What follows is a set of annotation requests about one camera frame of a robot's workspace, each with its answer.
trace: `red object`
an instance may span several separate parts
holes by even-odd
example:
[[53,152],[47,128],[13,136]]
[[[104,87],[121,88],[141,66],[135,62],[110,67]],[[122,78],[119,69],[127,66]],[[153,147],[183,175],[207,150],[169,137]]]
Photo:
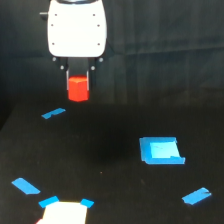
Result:
[[73,76],[69,78],[68,98],[69,100],[81,102],[89,99],[86,76]]

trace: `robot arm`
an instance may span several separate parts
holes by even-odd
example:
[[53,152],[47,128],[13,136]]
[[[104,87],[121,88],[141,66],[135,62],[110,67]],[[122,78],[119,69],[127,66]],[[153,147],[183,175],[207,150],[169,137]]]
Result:
[[86,76],[86,91],[91,90],[95,84],[95,59],[106,48],[107,24],[102,0],[51,0],[48,13],[40,16],[47,20],[49,51],[53,61],[66,72],[68,91],[72,91],[70,78],[74,81],[80,74]]

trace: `blue tape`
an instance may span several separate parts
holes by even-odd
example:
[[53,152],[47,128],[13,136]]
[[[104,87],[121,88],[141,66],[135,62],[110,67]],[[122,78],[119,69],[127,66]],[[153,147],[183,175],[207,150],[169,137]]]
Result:
[[45,118],[45,119],[49,119],[52,115],[58,115],[58,114],[63,113],[64,111],[65,111],[65,109],[58,108],[56,110],[53,110],[49,113],[46,113],[46,114],[42,115],[42,117]]
[[175,137],[140,138],[141,159],[147,164],[184,164]]
[[209,190],[202,187],[201,189],[194,191],[193,193],[183,197],[184,203],[194,205],[195,203],[211,196],[212,194],[209,193]]
[[39,205],[42,208],[45,208],[46,206],[48,206],[50,204],[53,204],[55,202],[58,202],[58,201],[59,201],[59,199],[56,196],[54,196],[54,197],[51,197],[51,198],[48,198],[48,199],[46,199],[44,201],[39,202]]
[[87,199],[82,199],[82,201],[80,202],[81,205],[85,205],[87,208],[91,208],[94,204],[93,201],[89,201]]
[[12,182],[14,186],[19,188],[25,194],[39,194],[40,191],[23,178],[18,178]]

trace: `blue folded paper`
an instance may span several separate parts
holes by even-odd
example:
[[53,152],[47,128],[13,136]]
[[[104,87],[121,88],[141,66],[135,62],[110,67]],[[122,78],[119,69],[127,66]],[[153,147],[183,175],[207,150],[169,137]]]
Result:
[[85,205],[87,208],[91,208],[94,204],[93,201],[87,200],[87,199],[82,199],[80,202],[81,205]]
[[23,178],[18,178],[12,182],[14,186],[19,188],[25,194],[39,194],[40,191]]
[[58,108],[56,110],[53,110],[53,111],[51,111],[49,113],[46,113],[46,114],[42,115],[42,117],[45,118],[45,119],[49,119],[52,115],[58,115],[58,114],[60,114],[60,113],[62,113],[64,111],[65,111],[65,109]]
[[51,197],[51,198],[48,198],[48,199],[46,199],[44,201],[39,202],[39,205],[42,208],[45,208],[46,206],[48,206],[50,204],[53,204],[55,202],[58,202],[58,201],[59,201],[59,199],[56,196],[54,196],[54,197]]
[[201,189],[194,191],[193,193],[183,197],[184,203],[194,205],[195,203],[211,196],[212,194],[209,193],[209,190],[202,187]]
[[139,139],[141,159],[147,164],[184,164],[175,137],[144,137]]

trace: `paper scrap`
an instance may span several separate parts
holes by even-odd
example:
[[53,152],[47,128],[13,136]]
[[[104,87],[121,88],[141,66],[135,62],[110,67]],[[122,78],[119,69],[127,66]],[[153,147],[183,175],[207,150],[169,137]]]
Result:
[[141,159],[147,164],[184,164],[174,137],[140,138]]
[[63,113],[64,111],[65,111],[65,109],[58,108],[56,110],[53,110],[49,113],[46,113],[46,114],[42,115],[42,117],[45,118],[45,119],[49,119],[52,115],[58,115],[60,113]]
[[39,202],[39,205],[42,207],[42,208],[45,208],[46,206],[50,205],[50,204],[53,204],[55,202],[58,202],[59,199],[57,198],[57,196],[54,196],[54,197],[51,197],[51,198],[48,198],[44,201],[41,201]]
[[91,208],[93,206],[94,202],[87,200],[87,199],[82,199],[80,204],[86,206],[87,208]]
[[80,203],[56,202],[45,209],[45,224],[85,224],[87,207]]
[[195,203],[211,196],[212,194],[209,193],[209,190],[202,187],[201,189],[194,191],[193,193],[183,197],[184,203],[194,205]]
[[19,188],[25,194],[39,194],[40,191],[23,178],[18,178],[12,182],[14,186]]

